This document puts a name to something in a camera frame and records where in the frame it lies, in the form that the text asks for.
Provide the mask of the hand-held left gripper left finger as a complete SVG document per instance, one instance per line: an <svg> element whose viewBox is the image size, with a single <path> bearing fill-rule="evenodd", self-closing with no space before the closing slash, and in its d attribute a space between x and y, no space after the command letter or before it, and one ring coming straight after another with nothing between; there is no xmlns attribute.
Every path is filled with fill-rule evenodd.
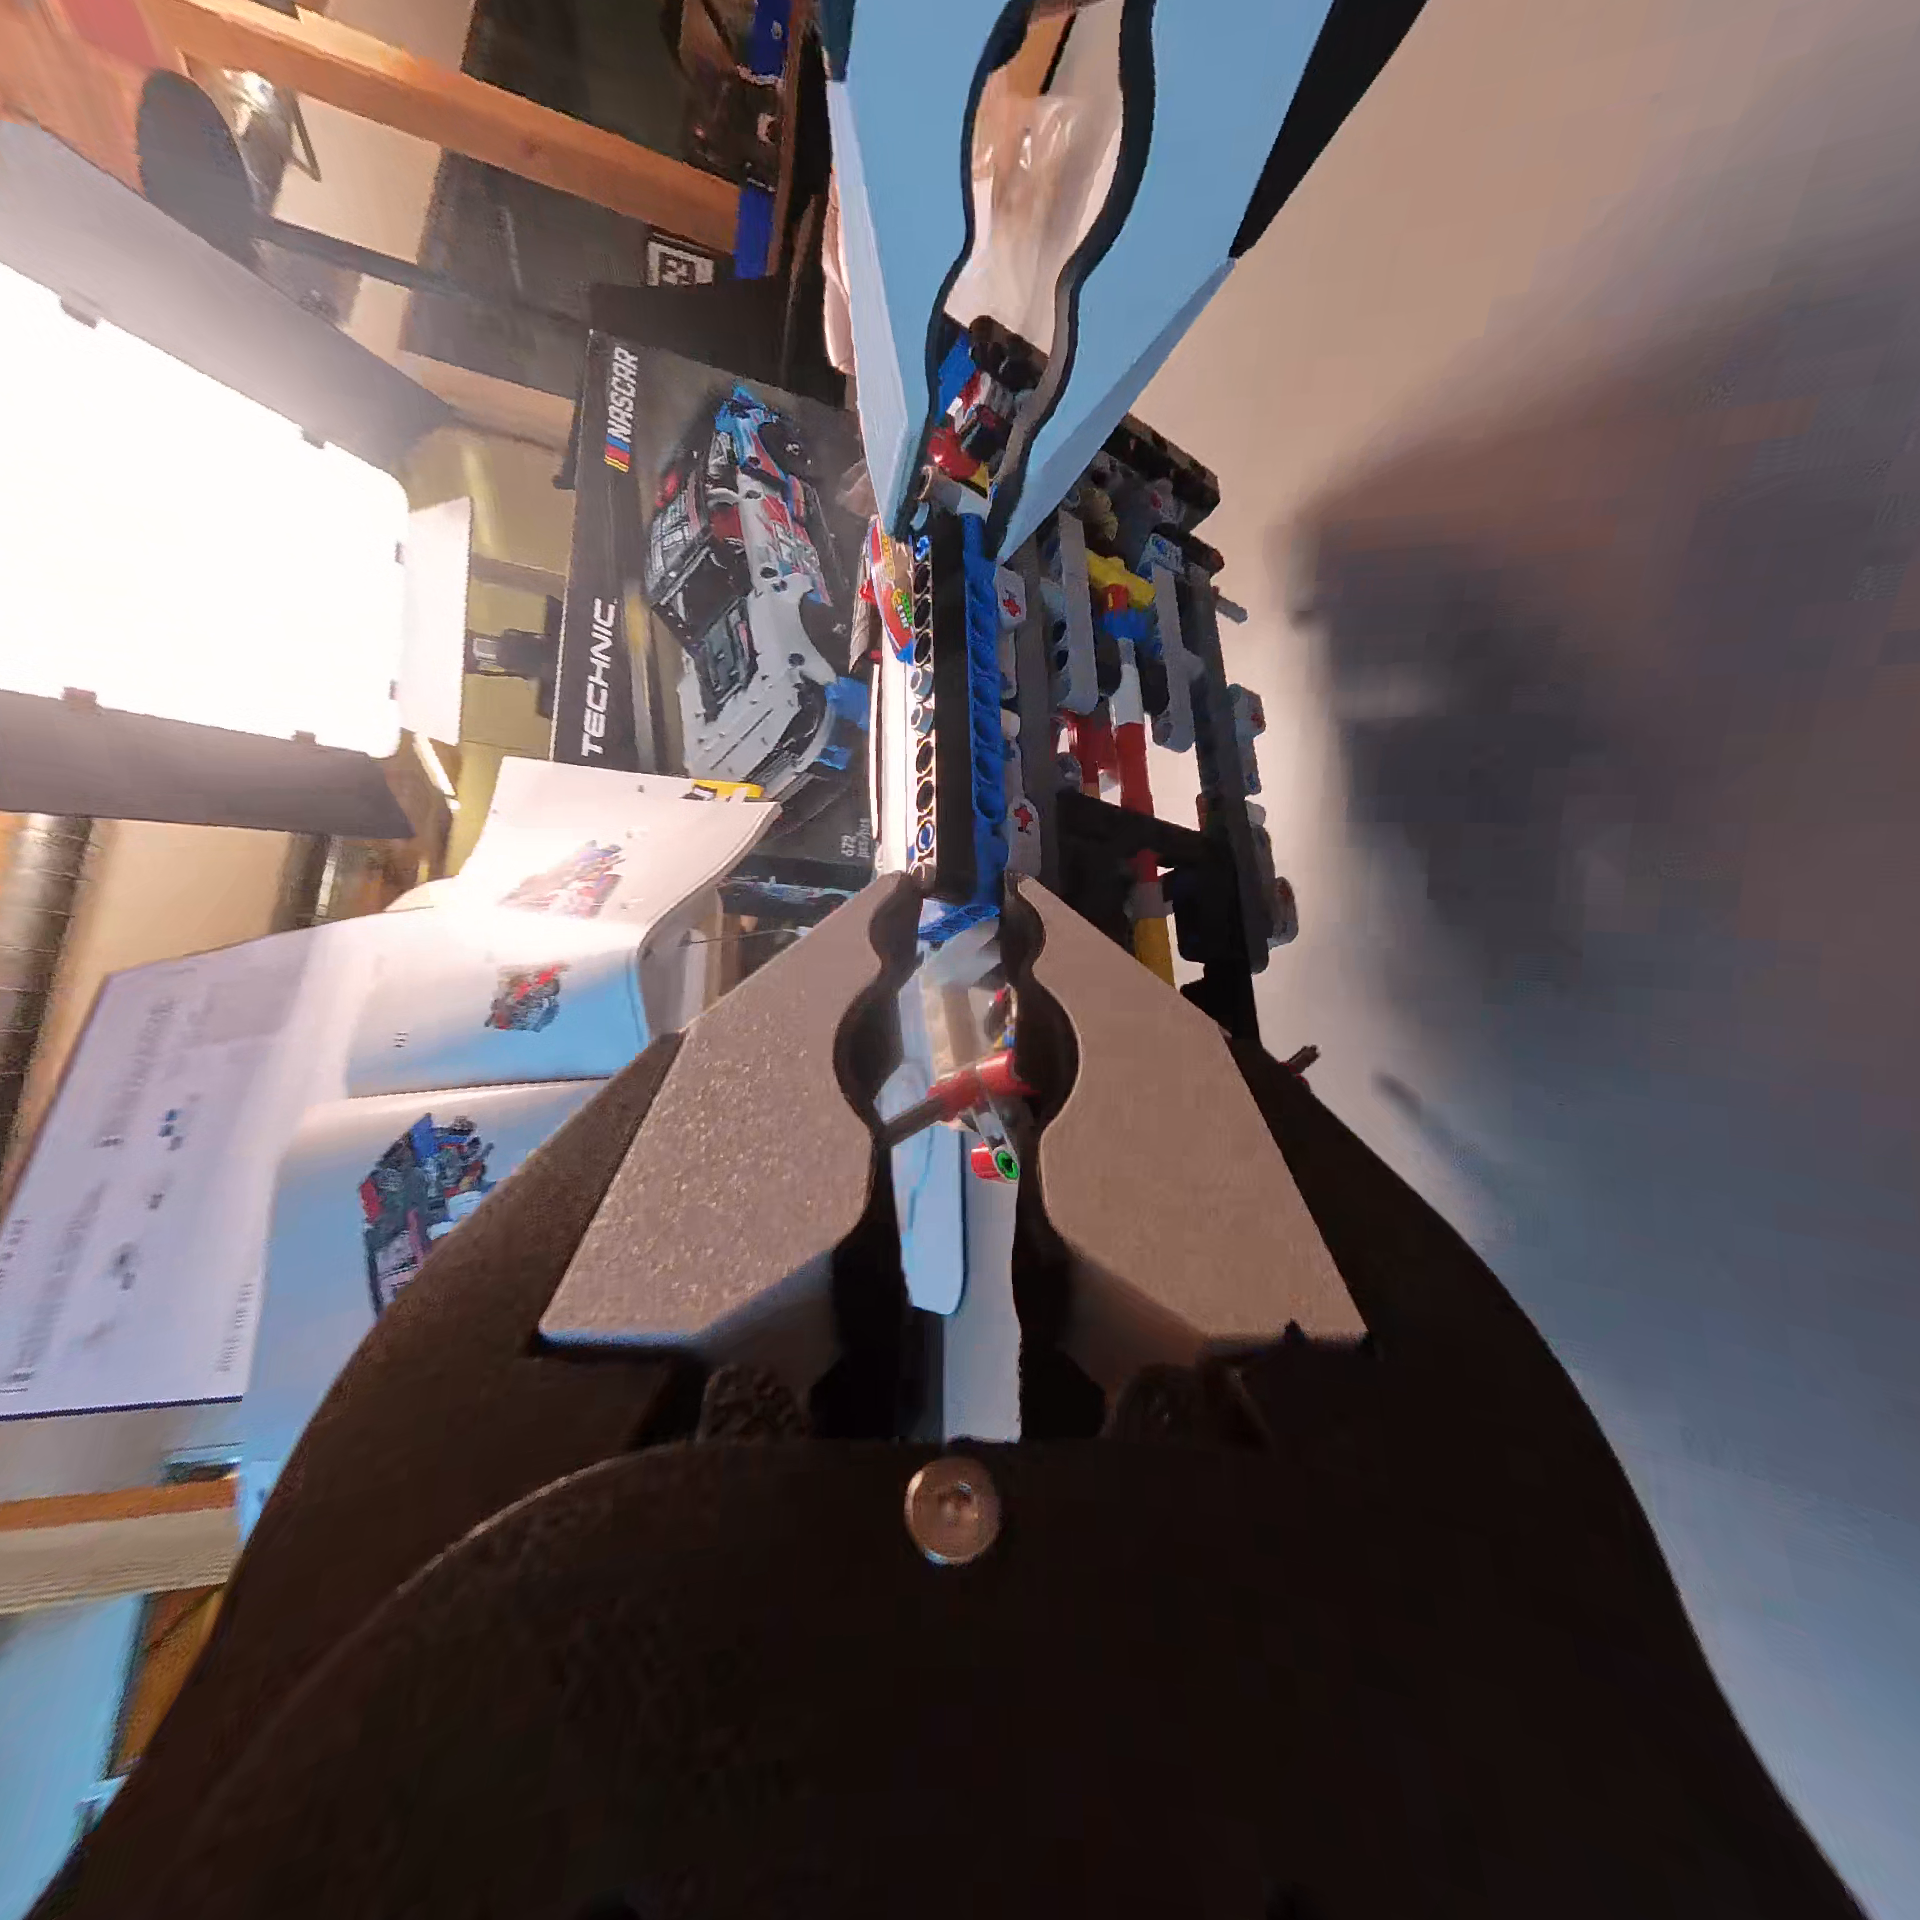
<svg viewBox="0 0 1920 1920"><path fill-rule="evenodd" d="M877 875L679 1038L540 1321L564 1352L753 1364L800 1398L896 1360L908 1300L877 1096L922 892Z"/></svg>

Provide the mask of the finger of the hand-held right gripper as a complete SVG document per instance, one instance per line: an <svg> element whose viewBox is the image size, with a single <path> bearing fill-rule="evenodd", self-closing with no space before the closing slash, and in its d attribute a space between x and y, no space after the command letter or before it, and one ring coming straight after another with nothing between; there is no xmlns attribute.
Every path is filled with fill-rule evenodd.
<svg viewBox="0 0 1920 1920"><path fill-rule="evenodd" d="M826 97L849 253L856 407L904 536L939 413L946 297L973 245L972 136L1026 1L827 1Z"/></svg>
<svg viewBox="0 0 1920 1920"><path fill-rule="evenodd" d="M1063 263L1047 365L993 494L993 553L1029 539L1233 269L1233 247L1330 1L1120 11L1120 143Z"/></svg>

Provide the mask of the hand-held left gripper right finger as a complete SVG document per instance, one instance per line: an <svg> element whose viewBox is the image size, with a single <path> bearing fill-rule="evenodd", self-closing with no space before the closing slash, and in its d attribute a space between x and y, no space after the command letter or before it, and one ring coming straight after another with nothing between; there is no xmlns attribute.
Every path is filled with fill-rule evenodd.
<svg viewBox="0 0 1920 1920"><path fill-rule="evenodd" d="M1069 1271L1068 1355L1111 1393L1146 1366L1299 1335L1357 1349L1360 1309L1228 1032L1037 880L1013 925L1069 1072L1040 1124L1040 1212Z"/></svg>

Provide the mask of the partly built lego car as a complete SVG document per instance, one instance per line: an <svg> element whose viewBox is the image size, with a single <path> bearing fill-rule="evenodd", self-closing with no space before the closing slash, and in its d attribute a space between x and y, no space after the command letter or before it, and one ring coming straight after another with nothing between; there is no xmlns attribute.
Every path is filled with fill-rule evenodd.
<svg viewBox="0 0 1920 1920"><path fill-rule="evenodd" d="M946 321L939 413L908 534L876 518L859 576L874 639L871 798L889 844L889 600L896 543L932 527L939 870L920 888L904 1060L877 1096L908 1300L954 1313L973 1189L1013 1192L1032 1096L1018 1091L1018 990L1001 958L1013 880L1040 880L1199 1004L1257 1036L1256 975L1299 929L1259 798L1259 696L1228 680L1220 555L1195 526L1212 469L1124 419L1037 532L987 553L993 487L1042 357L995 320Z"/></svg>

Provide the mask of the black lego beam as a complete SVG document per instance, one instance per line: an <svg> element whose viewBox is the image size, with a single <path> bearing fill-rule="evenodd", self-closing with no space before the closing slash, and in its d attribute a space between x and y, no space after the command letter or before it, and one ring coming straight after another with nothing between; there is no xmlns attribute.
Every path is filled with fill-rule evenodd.
<svg viewBox="0 0 1920 1920"><path fill-rule="evenodd" d="M935 630L932 527L896 543L884 604L889 627L887 678L887 828L904 869L932 893L939 870L939 672Z"/></svg>

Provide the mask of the black lego set box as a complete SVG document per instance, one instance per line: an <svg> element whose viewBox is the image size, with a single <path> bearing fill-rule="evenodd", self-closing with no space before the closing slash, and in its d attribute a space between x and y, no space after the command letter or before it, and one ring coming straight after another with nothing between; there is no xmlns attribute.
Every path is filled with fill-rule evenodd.
<svg viewBox="0 0 1920 1920"><path fill-rule="evenodd" d="M593 328L572 454L551 760L756 787L771 859L865 883L853 413Z"/></svg>

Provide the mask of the person's right hand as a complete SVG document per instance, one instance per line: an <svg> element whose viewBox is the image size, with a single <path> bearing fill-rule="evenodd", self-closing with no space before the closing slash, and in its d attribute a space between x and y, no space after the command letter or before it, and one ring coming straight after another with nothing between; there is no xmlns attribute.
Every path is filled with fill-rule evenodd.
<svg viewBox="0 0 1920 1920"><path fill-rule="evenodd" d="M849 379L858 376L858 347L853 332L853 302L849 288L849 251L842 220L837 176L831 176L823 201L821 232L823 267L823 347L831 365Z"/></svg>

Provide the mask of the blue storage bin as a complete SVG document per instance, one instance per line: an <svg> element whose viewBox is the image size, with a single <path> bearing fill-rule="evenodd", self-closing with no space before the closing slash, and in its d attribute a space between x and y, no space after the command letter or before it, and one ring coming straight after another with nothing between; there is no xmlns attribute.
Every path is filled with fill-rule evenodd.
<svg viewBox="0 0 1920 1920"><path fill-rule="evenodd" d="M804 1L756 1L737 53L737 120L743 176L737 203L737 276L778 276L800 136Z"/></svg>

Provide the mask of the white instruction booklet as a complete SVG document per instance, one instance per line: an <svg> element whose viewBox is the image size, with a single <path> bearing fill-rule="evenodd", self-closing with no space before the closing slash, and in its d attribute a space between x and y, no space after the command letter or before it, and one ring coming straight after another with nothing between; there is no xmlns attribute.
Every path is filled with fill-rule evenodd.
<svg viewBox="0 0 1920 1920"><path fill-rule="evenodd" d="M778 821L754 787L505 758L453 878L108 975L5 1215L5 1420L338 1366L644 1052Z"/></svg>

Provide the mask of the wooden background desk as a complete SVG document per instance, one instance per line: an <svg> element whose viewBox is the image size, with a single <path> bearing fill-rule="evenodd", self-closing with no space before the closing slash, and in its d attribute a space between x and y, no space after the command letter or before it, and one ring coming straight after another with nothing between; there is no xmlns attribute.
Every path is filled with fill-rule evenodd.
<svg viewBox="0 0 1920 1920"><path fill-rule="evenodd" d="M737 248L738 191L725 177L330 16L287 16L252 1L144 1L140 8L175 53L259 72L713 253Z"/></svg>

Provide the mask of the black background chair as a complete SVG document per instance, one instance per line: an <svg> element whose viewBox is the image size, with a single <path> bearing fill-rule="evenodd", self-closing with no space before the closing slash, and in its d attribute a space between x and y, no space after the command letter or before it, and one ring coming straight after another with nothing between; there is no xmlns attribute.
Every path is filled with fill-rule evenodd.
<svg viewBox="0 0 1920 1920"><path fill-rule="evenodd" d="M292 95L253 75L203 89L159 69L138 97L135 157L149 203L301 311L345 325L362 281L468 300L457 279L394 253L283 221L274 199L288 161L313 160Z"/></svg>

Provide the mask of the studio light panel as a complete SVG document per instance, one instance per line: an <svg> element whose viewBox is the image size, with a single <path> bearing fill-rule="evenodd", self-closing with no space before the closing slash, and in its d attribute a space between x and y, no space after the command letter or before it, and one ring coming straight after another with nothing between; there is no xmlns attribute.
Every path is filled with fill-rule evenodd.
<svg viewBox="0 0 1920 1920"><path fill-rule="evenodd" d="M449 405L41 127L2 164L5 812L394 840L459 725Z"/></svg>

